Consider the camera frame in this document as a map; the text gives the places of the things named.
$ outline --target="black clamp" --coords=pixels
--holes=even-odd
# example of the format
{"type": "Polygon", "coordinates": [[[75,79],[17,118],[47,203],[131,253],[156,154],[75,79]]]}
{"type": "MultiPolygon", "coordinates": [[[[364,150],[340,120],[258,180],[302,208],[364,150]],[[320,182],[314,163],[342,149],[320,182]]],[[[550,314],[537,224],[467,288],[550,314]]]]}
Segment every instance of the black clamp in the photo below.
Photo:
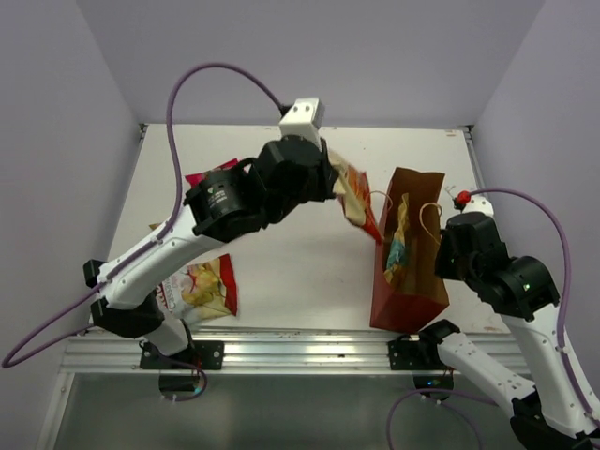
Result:
{"type": "Polygon", "coordinates": [[[446,365],[438,355],[438,345],[460,329],[447,320],[435,322],[419,333],[419,339],[402,335],[387,343],[392,370],[444,370],[446,365]]]}
{"type": "Polygon", "coordinates": [[[142,345],[140,368],[145,370],[175,370],[182,368],[178,364],[179,362],[194,365],[199,362],[202,370],[221,370],[225,355],[225,342],[222,340],[194,340],[192,345],[191,352],[184,351],[186,353],[185,358],[177,355],[165,358],[158,354],[158,350],[154,345],[145,342],[142,345]],[[194,361],[188,360],[189,354],[193,355],[194,361]]]}

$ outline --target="cable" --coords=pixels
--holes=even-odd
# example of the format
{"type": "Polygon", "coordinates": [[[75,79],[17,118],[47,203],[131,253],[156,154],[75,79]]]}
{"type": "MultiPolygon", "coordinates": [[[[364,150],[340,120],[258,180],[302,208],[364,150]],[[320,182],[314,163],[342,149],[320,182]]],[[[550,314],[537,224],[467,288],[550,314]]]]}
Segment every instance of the cable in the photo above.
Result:
{"type": "MultiPolygon", "coordinates": [[[[188,70],[184,75],[182,75],[179,78],[179,80],[177,81],[177,83],[175,84],[175,86],[173,87],[171,94],[169,95],[169,101],[167,102],[167,137],[169,139],[169,147],[171,149],[172,165],[173,165],[173,168],[175,171],[175,187],[176,187],[175,204],[172,208],[170,217],[167,219],[167,222],[165,223],[165,226],[158,232],[157,240],[148,241],[146,244],[144,244],[143,246],[141,246],[140,248],[138,248],[137,250],[132,252],[123,261],[121,261],[119,264],[117,264],[114,267],[114,269],[107,274],[106,279],[108,281],[113,279],[117,274],[119,274],[125,267],[130,265],[133,261],[140,258],[144,253],[146,253],[150,248],[152,248],[156,244],[157,241],[160,241],[160,239],[162,239],[169,232],[169,230],[173,227],[173,224],[177,219],[177,215],[179,214],[179,210],[181,208],[181,201],[182,201],[182,197],[183,197],[183,184],[182,184],[182,180],[181,180],[181,165],[179,163],[179,156],[177,155],[177,147],[175,145],[175,137],[174,137],[174,133],[173,133],[173,107],[175,104],[175,99],[177,97],[177,93],[179,92],[179,89],[181,89],[181,86],[186,82],[186,80],[189,77],[191,77],[193,74],[200,72],[201,70],[204,70],[206,68],[225,68],[227,70],[231,70],[233,72],[239,73],[240,75],[243,75],[244,77],[251,80],[258,87],[260,87],[261,90],[271,99],[271,101],[273,101],[273,103],[275,103],[275,105],[277,106],[277,109],[281,113],[283,113],[286,110],[286,107],[279,101],[279,99],[275,96],[275,94],[273,94],[273,92],[271,92],[264,85],[263,82],[261,82],[258,78],[256,78],[251,73],[245,71],[244,69],[242,69],[238,66],[235,66],[232,64],[227,64],[227,63],[206,63],[206,64],[201,64],[199,66],[193,67],[190,70],[188,70]]],[[[42,323],[41,325],[36,327],[34,330],[32,330],[19,343],[17,343],[17,345],[15,345],[15,347],[10,352],[8,352],[7,356],[5,356],[5,358],[2,360],[2,367],[3,368],[14,368],[15,366],[19,365],[20,363],[31,358],[32,356],[35,356],[36,354],[43,352],[44,350],[51,347],[55,343],[60,342],[61,340],[65,339],[65,338],[74,336],[78,333],[81,333],[81,331],[84,331],[84,330],[87,330],[88,328],[90,328],[92,325],[87,325],[85,328],[82,328],[80,330],[75,330],[75,331],[66,333],[64,335],[61,335],[59,337],[55,337],[54,339],[49,340],[48,342],[36,347],[31,352],[13,360],[15,355],[18,352],[20,352],[21,349],[25,345],[27,345],[29,342],[31,342],[31,340],[33,338],[35,338],[37,335],[39,335],[39,333],[41,333],[43,330],[48,328],[50,325],[52,325],[53,323],[55,323],[56,321],[58,321],[65,315],[69,314],[69,312],[71,312],[73,309],[79,307],[80,305],[85,303],[87,300],[92,298],[94,296],[94,294],[98,293],[104,285],[105,285],[105,283],[103,283],[103,282],[97,284],[94,288],[92,288],[91,291],[89,291],[87,294],[85,294],[82,297],[80,297],[79,299],[77,299],[73,304],[60,310],[54,316],[52,316],[50,319],[48,319],[46,322],[42,323]]]]}
{"type": "MultiPolygon", "coordinates": [[[[504,188],[504,187],[486,187],[483,189],[476,189],[476,190],[470,192],[470,194],[476,195],[476,194],[485,194],[485,193],[489,193],[489,192],[510,194],[510,195],[520,197],[521,199],[527,200],[530,203],[533,203],[538,208],[540,208],[544,212],[544,214],[546,214],[546,216],[548,216],[548,218],[552,221],[554,228],[556,228],[556,231],[559,234],[559,238],[561,239],[561,246],[562,246],[562,256],[564,258],[564,284],[562,286],[562,301],[559,305],[559,318],[556,323],[556,335],[557,335],[559,348],[564,349],[565,345],[566,345],[566,338],[565,338],[566,312],[567,312],[567,308],[569,305],[570,294],[571,294],[571,274],[572,274],[571,250],[569,248],[569,243],[566,238],[566,233],[564,232],[564,228],[561,225],[561,222],[558,220],[558,218],[554,215],[554,213],[552,213],[552,211],[550,211],[550,209],[547,206],[545,206],[543,203],[541,203],[539,200],[535,199],[531,195],[526,194],[524,192],[514,190],[514,189],[508,189],[508,188],[504,188]]],[[[600,428],[600,420],[593,417],[592,405],[590,405],[590,403],[588,402],[588,399],[586,398],[585,394],[583,393],[583,390],[581,389],[581,386],[579,385],[578,378],[573,369],[573,365],[571,364],[571,360],[569,359],[569,355],[566,352],[561,352],[561,359],[562,359],[562,363],[564,364],[564,370],[566,371],[566,375],[567,375],[569,381],[571,382],[571,385],[573,386],[573,390],[575,391],[577,398],[581,402],[581,405],[583,406],[583,409],[585,410],[586,415],[588,415],[590,420],[592,420],[592,422],[598,428],[600,428]]]]}
{"type": "MultiPolygon", "coordinates": [[[[488,398],[474,396],[467,392],[459,392],[459,391],[453,391],[450,389],[437,389],[437,388],[414,389],[411,392],[408,392],[404,396],[397,399],[394,402],[394,404],[392,405],[392,408],[390,408],[390,412],[387,414],[387,420],[385,422],[385,436],[387,438],[387,445],[390,450],[395,450],[395,448],[396,448],[396,447],[394,447],[394,443],[392,442],[392,419],[394,418],[394,413],[396,412],[396,409],[400,403],[402,403],[407,398],[415,396],[417,394],[450,394],[453,396],[467,398],[469,400],[474,400],[479,403],[484,403],[486,405],[496,406],[496,403],[488,398]]],[[[477,438],[479,450],[482,450],[484,448],[483,439],[481,438],[481,433],[480,433],[479,429],[477,428],[477,426],[475,425],[475,423],[469,417],[467,417],[467,415],[465,415],[464,412],[462,412],[458,408],[450,406],[450,405],[446,405],[442,402],[440,402],[439,404],[444,406],[445,408],[448,408],[448,409],[454,411],[455,413],[460,415],[465,420],[465,422],[467,423],[467,425],[469,425],[469,427],[471,427],[471,429],[473,430],[473,432],[477,438]]]]}

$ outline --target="red chip bag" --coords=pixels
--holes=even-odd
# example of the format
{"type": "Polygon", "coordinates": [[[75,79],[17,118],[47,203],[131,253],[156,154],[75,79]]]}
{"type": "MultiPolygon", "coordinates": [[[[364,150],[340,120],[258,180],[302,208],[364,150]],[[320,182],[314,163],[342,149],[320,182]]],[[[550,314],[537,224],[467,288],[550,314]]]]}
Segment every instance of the red chip bag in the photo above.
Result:
{"type": "Polygon", "coordinates": [[[230,255],[190,264],[160,283],[156,289],[161,309],[193,325],[237,315],[237,285],[230,255]]]}
{"type": "Polygon", "coordinates": [[[344,216],[352,225],[365,230],[380,244],[383,237],[371,209],[367,174],[360,172],[336,152],[329,150],[328,154],[329,163],[339,173],[334,184],[334,193],[341,203],[344,216]]]}
{"type": "Polygon", "coordinates": [[[201,172],[201,173],[193,173],[192,175],[186,175],[186,180],[190,186],[194,187],[204,179],[204,177],[206,176],[207,173],[214,172],[214,171],[226,171],[227,169],[230,169],[237,163],[238,163],[238,160],[237,160],[237,157],[235,157],[231,161],[227,161],[226,163],[221,164],[220,166],[218,166],[215,169],[212,169],[210,171],[201,172]]]}

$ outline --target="snack bag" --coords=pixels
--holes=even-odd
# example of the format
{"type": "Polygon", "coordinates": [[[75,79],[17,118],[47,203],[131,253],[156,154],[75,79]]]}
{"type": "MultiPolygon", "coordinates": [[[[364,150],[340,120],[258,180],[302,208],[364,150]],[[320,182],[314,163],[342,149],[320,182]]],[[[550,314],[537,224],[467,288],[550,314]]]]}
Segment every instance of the snack bag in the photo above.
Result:
{"type": "Polygon", "coordinates": [[[206,177],[207,173],[214,172],[214,171],[226,171],[227,169],[230,169],[231,167],[233,167],[238,162],[239,161],[238,161],[237,157],[235,157],[231,161],[227,161],[224,164],[221,164],[220,166],[217,166],[215,169],[212,169],[210,171],[201,172],[201,173],[193,173],[191,175],[186,175],[186,180],[187,180],[187,182],[189,183],[190,186],[194,187],[194,186],[196,186],[198,183],[200,183],[206,177]]]}
{"type": "MultiPolygon", "coordinates": [[[[153,223],[150,228],[159,225],[153,223]]],[[[156,295],[160,308],[189,325],[237,316],[237,285],[230,255],[178,270],[158,285],[156,295]]]]}
{"type": "Polygon", "coordinates": [[[409,194],[402,194],[400,205],[397,208],[397,229],[394,232],[390,245],[390,254],[387,256],[383,276],[390,286],[396,288],[406,277],[406,268],[409,264],[409,249],[407,248],[407,232],[409,222],[409,194]]]}
{"type": "Polygon", "coordinates": [[[383,237],[371,209],[367,174],[358,171],[336,152],[329,150],[328,154],[329,163],[339,174],[334,184],[334,193],[341,203],[344,216],[352,225],[365,230],[380,244],[383,237]]]}

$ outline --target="purple wall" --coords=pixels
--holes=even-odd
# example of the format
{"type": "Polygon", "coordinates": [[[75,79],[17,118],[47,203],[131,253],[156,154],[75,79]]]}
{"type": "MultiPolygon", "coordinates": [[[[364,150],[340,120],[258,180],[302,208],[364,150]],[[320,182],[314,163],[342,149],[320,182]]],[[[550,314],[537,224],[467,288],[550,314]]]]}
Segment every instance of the purple wall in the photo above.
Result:
{"type": "MultiPolygon", "coordinates": [[[[473,124],[543,0],[78,0],[127,102],[162,123],[188,67],[239,64],[288,101],[319,96],[326,124],[473,124]]],[[[182,90],[187,123],[273,123],[239,76],[206,72],[182,90]]]]}
{"type": "MultiPolygon", "coordinates": [[[[567,329],[600,390],[600,2],[547,0],[475,127],[488,187],[525,190],[562,221],[573,253],[567,329]]],[[[557,234],[519,199],[495,196],[501,232],[563,285],[557,234]]]]}
{"type": "MultiPolygon", "coordinates": [[[[84,293],[107,255],[138,129],[77,5],[0,2],[0,355],[84,293]]],[[[88,309],[49,335],[81,326],[88,309]]],[[[38,439],[62,348],[0,370],[0,447],[38,439]]]]}

